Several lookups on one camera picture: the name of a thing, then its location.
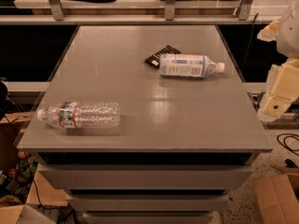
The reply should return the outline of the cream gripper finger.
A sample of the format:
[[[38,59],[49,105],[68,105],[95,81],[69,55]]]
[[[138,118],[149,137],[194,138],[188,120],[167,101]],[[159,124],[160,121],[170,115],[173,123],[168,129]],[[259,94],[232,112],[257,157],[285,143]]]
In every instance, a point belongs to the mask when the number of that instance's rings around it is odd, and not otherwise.
[[[258,34],[257,38],[265,41],[265,42],[271,42],[277,40],[277,34],[278,34],[278,27],[279,27],[280,19],[276,19],[266,25]]]
[[[266,116],[281,116],[298,98],[299,60],[288,59],[282,65],[273,64],[268,72],[260,113]]]

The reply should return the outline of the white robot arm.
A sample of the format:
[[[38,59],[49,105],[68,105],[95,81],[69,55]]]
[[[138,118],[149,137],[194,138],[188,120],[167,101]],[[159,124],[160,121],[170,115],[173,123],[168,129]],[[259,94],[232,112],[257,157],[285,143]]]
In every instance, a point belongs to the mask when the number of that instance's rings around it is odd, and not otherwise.
[[[257,113],[261,121],[271,122],[299,98],[299,0],[294,0],[279,19],[263,28],[257,38],[276,41],[277,51],[287,57],[284,64],[271,66]]]

